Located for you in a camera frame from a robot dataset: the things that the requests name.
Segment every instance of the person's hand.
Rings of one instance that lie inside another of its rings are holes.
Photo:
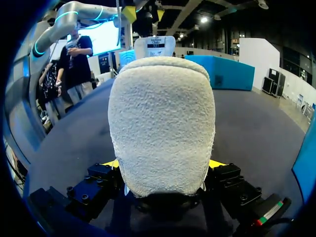
[[[69,48],[68,49],[68,54],[72,57],[76,57],[79,54],[81,54],[80,48]]]
[[[52,65],[53,65],[52,63],[47,64],[46,67],[45,67],[45,69],[46,69],[46,70],[49,70]]]
[[[58,96],[61,96],[61,87],[58,87]]]
[[[55,84],[55,85],[56,85],[56,87],[59,87],[59,86],[60,86],[60,84],[61,84],[61,80],[57,78],[57,79],[56,79],[56,84]]]

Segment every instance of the black t-shirt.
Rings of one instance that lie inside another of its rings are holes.
[[[92,42],[89,36],[81,36],[76,48],[91,48]],[[70,57],[67,54],[66,47],[63,47],[59,59],[59,68],[64,69],[66,89],[90,81],[91,72],[86,55],[79,54],[76,57]]]

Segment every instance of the pants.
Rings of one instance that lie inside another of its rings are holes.
[[[67,90],[73,104],[75,105],[83,99],[87,94],[93,90],[91,82],[85,82],[80,85],[76,85],[73,88]]]
[[[55,126],[56,122],[59,120],[58,115],[60,116],[60,118],[63,118],[66,114],[64,101],[61,96],[45,103],[45,106],[49,116],[49,120],[53,126]]]

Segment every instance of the yellow plate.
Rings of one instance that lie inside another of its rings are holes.
[[[109,165],[109,166],[113,166],[115,168],[117,168],[119,166],[119,162],[117,160],[114,160],[114,161],[111,161],[111,162],[108,162],[108,163],[104,163],[102,165]],[[214,161],[214,160],[209,160],[209,167],[211,167],[212,169],[214,167],[218,167],[220,165],[225,165],[223,163],[220,163],[220,162],[217,162],[217,161]]]

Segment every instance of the man holding object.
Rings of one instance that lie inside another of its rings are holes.
[[[87,55],[93,55],[92,42],[89,36],[78,34],[79,28],[80,23],[77,23],[76,29],[71,32],[71,40],[62,49],[56,81],[59,85],[65,72],[66,89],[73,104],[79,102],[78,93],[83,98],[92,91],[87,58]]]

